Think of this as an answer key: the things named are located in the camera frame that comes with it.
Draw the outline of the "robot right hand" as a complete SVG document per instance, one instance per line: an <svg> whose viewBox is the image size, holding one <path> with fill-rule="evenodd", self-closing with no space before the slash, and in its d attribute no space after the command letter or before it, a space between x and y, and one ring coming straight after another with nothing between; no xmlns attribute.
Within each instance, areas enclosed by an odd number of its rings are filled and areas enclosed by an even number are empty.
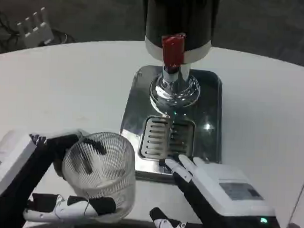
<svg viewBox="0 0 304 228"><path fill-rule="evenodd" d="M156 228L281 228L275 210L240 169L184 154L161 163L201 222L172 219L154 207L149 215Z"/></svg>

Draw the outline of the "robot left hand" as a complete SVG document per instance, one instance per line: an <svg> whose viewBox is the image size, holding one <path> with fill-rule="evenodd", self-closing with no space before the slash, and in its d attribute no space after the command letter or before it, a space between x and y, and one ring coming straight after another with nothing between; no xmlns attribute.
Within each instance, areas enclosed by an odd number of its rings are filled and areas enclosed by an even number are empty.
<svg viewBox="0 0 304 228"><path fill-rule="evenodd" d="M33 193L51 165L63 176L66 151L84 137L75 130L46 137L10 130L0 140L0 228L24 227L27 221L73 223L110 215L117 207L113 198L84 198Z"/></svg>

